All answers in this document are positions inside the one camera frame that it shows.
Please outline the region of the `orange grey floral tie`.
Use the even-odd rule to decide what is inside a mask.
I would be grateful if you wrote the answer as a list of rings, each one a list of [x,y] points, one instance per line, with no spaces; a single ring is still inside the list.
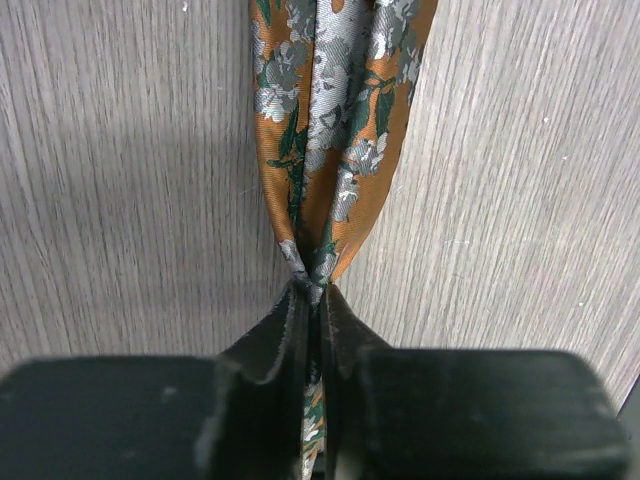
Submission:
[[[279,248],[303,301],[305,380],[293,479],[336,474],[348,411],[338,388],[381,339],[336,286],[388,196],[407,133],[433,1],[254,1],[257,160]]]

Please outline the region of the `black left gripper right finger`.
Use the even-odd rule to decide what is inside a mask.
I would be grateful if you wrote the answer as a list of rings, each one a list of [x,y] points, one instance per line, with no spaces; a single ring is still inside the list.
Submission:
[[[557,350],[402,349],[329,288],[319,308],[328,479],[624,479],[604,387]]]

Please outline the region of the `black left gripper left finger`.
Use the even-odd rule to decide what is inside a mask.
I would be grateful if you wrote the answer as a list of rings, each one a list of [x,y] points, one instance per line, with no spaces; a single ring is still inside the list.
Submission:
[[[213,357],[25,362],[1,381],[5,479],[297,479],[309,301]]]

